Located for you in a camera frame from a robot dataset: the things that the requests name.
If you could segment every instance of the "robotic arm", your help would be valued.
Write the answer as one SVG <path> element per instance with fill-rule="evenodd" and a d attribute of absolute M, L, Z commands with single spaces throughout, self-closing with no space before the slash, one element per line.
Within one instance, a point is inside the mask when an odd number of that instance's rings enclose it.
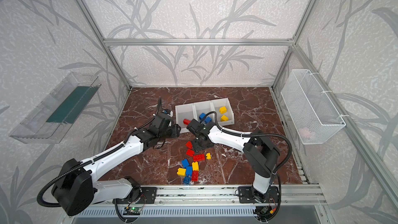
<path fill-rule="evenodd" d="M 38 193 L 37 202 L 44 207 L 62 207 L 69 216 L 74 216 L 90 204 L 105 200 L 125 199 L 127 197 L 138 199 L 140 187 L 132 178 L 114 181 L 98 181 L 98 179 L 128 158 L 154 147 L 161 138 L 176 138 L 180 135 L 181 127 L 173 124 L 170 115 L 158 113 L 159 110 L 161 110 L 160 99 L 157 112 L 152 120 L 129 133 L 126 140 L 80 162 L 75 159 L 67 161 L 59 176 L 47 183 Z M 199 151 L 212 147 L 214 144 L 224 144 L 244 152 L 255 171 L 254 182 L 251 187 L 252 195 L 257 202 L 265 202 L 269 198 L 268 188 L 273 183 L 276 171 L 291 155 L 289 140 L 282 135 L 265 134 L 260 130 L 238 132 L 220 127 L 216 112 L 209 112 L 207 115 L 209 114 L 215 114 L 215 123 L 209 122 L 204 125 L 193 119 L 187 126 L 187 129 L 196 137 L 192 141 L 194 150 Z M 289 146 L 287 156 L 278 165 L 277 160 L 280 151 L 268 136 L 280 137 Z M 256 146 L 262 146 L 262 150 L 258 150 Z M 54 186 L 51 192 L 58 203 L 46 202 L 42 198 L 44 192 L 52 185 Z"/>

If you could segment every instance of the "white divided tray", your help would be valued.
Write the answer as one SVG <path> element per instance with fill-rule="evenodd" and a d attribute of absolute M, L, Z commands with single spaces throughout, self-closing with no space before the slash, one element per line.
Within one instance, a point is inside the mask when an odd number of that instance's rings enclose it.
<path fill-rule="evenodd" d="M 220 108 L 226 107 L 226 113 L 221 114 Z M 217 120 L 220 126 L 228 126 L 230 124 L 235 124 L 234 112 L 232 112 L 231 104 L 228 98 L 215 99 L 211 101 L 201 101 L 191 104 L 178 105 L 176 106 L 176 122 L 181 127 L 180 133 L 189 132 L 187 130 L 187 125 L 184 124 L 184 119 L 192 120 L 196 119 L 199 121 L 199 115 L 201 113 L 207 114 L 208 112 L 217 112 Z M 225 115 L 228 117 L 228 121 L 221 121 L 221 117 Z M 209 117 L 214 122 L 214 114 L 209 115 Z"/>

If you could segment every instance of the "white wire mesh basket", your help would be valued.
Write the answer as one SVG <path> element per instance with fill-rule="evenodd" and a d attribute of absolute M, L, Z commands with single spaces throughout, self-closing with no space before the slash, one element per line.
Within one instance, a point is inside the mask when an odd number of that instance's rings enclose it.
<path fill-rule="evenodd" d="M 293 69 L 281 95 L 303 144 L 322 144 L 346 126 L 308 69 Z"/>

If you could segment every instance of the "red marble tabletop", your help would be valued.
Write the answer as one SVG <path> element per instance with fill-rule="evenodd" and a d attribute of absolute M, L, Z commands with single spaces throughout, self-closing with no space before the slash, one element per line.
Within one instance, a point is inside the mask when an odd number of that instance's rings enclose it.
<path fill-rule="evenodd" d="M 227 126 L 228 128 L 239 131 L 259 128 L 263 132 L 285 134 L 268 87 L 133 88 L 107 148 L 123 141 L 131 129 L 145 123 L 155 112 L 159 96 L 162 97 L 163 109 L 173 111 L 176 105 L 228 97 L 235 116 L 235 124 Z M 131 176 L 141 185 L 182 184 L 183 177 L 177 176 L 177 169 L 181 167 L 183 159 L 187 158 L 190 163 L 193 161 L 192 157 L 185 154 L 185 144 L 192 138 L 194 136 L 191 133 L 184 133 L 178 138 L 166 139 L 161 149 L 151 148 L 124 161 L 106 173 L 101 180 Z M 278 138 L 271 137 L 271 140 L 281 150 L 280 162 L 286 155 L 287 145 Z M 196 154 L 208 152 L 211 160 L 199 162 L 199 180 L 191 184 L 253 182 L 254 171 L 242 152 L 216 144 Z M 278 173 L 284 184 L 301 184 L 292 157 Z"/>

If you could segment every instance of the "wallpaper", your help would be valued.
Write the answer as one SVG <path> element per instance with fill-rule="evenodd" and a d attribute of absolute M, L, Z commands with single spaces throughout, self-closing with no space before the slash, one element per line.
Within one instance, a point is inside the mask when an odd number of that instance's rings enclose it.
<path fill-rule="evenodd" d="M 281 90 L 292 69 L 304 68 L 293 54 L 275 92 L 310 182 L 321 185 L 337 224 L 398 223 L 398 213 L 344 129 L 323 144 L 301 143 Z"/>
<path fill-rule="evenodd" d="M 291 38 L 309 0 L 85 0 L 106 38 Z"/>
<path fill-rule="evenodd" d="M 286 46 L 115 46 L 133 86 L 272 85 Z"/>
<path fill-rule="evenodd" d="M 398 179 L 397 0 L 320 0 L 299 45 Z"/>
<path fill-rule="evenodd" d="M 105 147 L 128 92 L 73 0 L 0 0 L 0 43 L 0 222 L 52 223 L 63 210 L 39 206 L 38 191 L 65 161 Z M 70 72 L 102 85 L 61 143 L 9 137 Z"/>

